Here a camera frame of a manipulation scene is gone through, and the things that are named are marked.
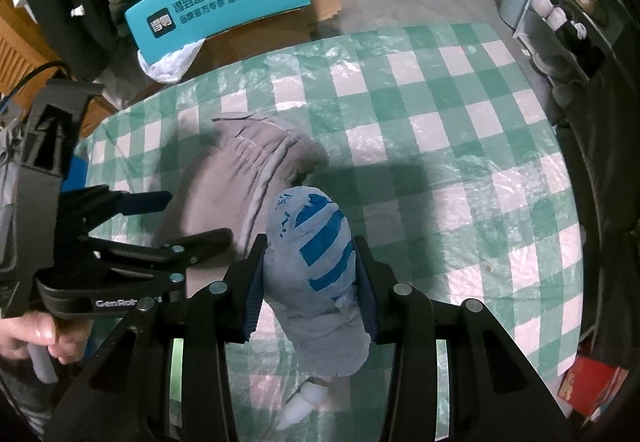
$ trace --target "green and white tablecloth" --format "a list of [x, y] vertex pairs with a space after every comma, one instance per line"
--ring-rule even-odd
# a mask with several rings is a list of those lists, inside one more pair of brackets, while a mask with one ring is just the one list
[[[430, 297], [484, 301], [544, 378], [574, 359], [582, 305], [580, 230], [558, 142], [526, 78], [486, 24], [390, 28], [301, 44], [171, 87], [105, 121], [84, 147], [87, 183], [177, 189], [215, 140], [211, 117], [266, 111], [328, 152], [313, 176], [376, 259]], [[148, 243], [159, 216], [118, 216], [94, 232]], [[296, 427], [271, 422], [301, 382], [268, 307], [228, 347], [243, 441], [377, 440], [392, 351], [373, 347], [353, 377]], [[440, 353], [438, 435], [447, 433]]]

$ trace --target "metal bolt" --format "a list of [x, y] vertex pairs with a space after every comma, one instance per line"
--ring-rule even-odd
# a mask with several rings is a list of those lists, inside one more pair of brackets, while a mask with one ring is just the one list
[[396, 283], [394, 285], [394, 292], [399, 296], [408, 296], [411, 294], [411, 286], [406, 283]]
[[481, 312], [482, 311], [482, 303], [477, 299], [469, 299], [465, 303], [465, 307], [467, 310], [471, 312]]
[[224, 281], [214, 281], [209, 285], [209, 292], [212, 294], [224, 294], [228, 286]]
[[152, 297], [143, 297], [140, 301], [138, 301], [136, 307], [138, 308], [138, 310], [146, 312], [147, 310], [151, 310], [151, 308], [153, 308], [155, 304], [156, 300]]

